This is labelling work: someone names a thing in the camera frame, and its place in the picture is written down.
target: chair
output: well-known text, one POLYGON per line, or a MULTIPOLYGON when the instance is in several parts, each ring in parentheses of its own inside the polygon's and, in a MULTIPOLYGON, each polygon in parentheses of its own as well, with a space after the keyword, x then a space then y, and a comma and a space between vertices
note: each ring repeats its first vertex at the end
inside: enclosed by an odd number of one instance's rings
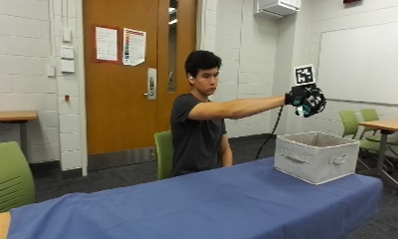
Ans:
POLYGON ((154 134, 158 161, 158 180, 171 177, 173 173, 173 136, 170 131, 154 134))
MULTIPOLYGON (((343 122, 343 134, 342 136, 351 136, 352 139, 355 139, 357 129, 359 129, 359 122, 357 122, 357 116, 353 111, 339 111, 339 115, 343 122)), ((359 150, 369 153, 377 154, 380 143, 377 141, 369 141, 367 139, 356 139, 359 140, 359 150)), ((357 161, 364 165, 364 167, 368 169, 369 167, 367 164, 357 158, 357 161)))
POLYGON ((23 151, 15 141, 0 143, 0 212, 35 202, 35 184, 23 151))
MULTIPOLYGON (((363 120, 364 121, 373 121, 373 120, 379 120, 379 115, 376 113, 376 111, 373 109, 363 109, 360 110, 360 113, 361 113, 361 117, 363 117, 363 120)), ((369 140, 369 141, 380 141, 380 135, 375 135, 375 132, 376 132, 377 128, 373 128, 373 127, 369 127, 367 126, 361 133, 360 133, 360 136, 359 136, 359 139, 363 138, 364 134, 367 131, 372 131, 372 135, 369 136, 365 136, 365 138, 369 140)), ((398 146, 398 138, 393 138, 393 137, 387 137, 387 144, 389 146, 398 146)), ((388 150, 395 154, 395 156, 398 157, 398 152, 391 148, 388 147, 388 150)))

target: man's neck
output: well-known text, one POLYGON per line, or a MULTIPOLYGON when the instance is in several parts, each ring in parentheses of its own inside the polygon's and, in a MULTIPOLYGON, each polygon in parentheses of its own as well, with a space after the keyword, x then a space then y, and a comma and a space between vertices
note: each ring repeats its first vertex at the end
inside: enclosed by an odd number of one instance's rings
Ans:
POLYGON ((191 90, 190 94, 194 95, 201 102, 207 102, 207 96, 203 96, 198 91, 191 90))

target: black t-shirt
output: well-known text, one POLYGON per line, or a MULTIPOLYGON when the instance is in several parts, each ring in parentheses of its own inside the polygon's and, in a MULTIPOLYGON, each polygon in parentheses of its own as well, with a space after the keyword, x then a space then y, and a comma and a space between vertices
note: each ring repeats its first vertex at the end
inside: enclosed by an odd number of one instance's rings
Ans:
POLYGON ((219 145, 226 133, 223 119, 193 120, 189 113, 199 100, 185 94, 175 98, 171 112, 174 146, 173 176, 221 166, 219 145))

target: black cable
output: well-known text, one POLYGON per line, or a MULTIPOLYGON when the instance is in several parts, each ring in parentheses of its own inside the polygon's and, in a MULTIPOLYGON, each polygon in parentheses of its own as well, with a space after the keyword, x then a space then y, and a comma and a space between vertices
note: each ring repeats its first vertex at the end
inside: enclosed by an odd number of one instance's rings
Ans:
POLYGON ((282 108, 283 108, 283 106, 279 108, 279 111, 278 111, 278 117, 276 117, 276 122, 275 122, 275 125, 274 125, 274 128, 272 128, 272 132, 270 133, 270 135, 268 135, 268 137, 266 138, 266 140, 264 140, 264 142, 263 142, 263 144, 262 144, 259 150, 256 151, 254 160, 258 159, 259 154, 260 154, 260 151, 262 151, 262 148, 263 148, 264 144, 267 143, 268 139, 271 138, 271 136, 274 135, 274 132, 275 132, 275 129, 276 129, 276 126, 278 126, 278 122, 279 122, 279 117, 280 117, 282 108))

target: man's left arm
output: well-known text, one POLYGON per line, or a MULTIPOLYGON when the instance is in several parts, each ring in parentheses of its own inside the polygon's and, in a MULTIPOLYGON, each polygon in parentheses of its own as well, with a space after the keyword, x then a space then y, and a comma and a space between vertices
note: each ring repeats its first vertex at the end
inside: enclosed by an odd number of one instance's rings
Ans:
POLYGON ((221 153, 221 166, 222 167, 233 166, 233 153, 230 151, 226 134, 222 135, 219 153, 221 153))

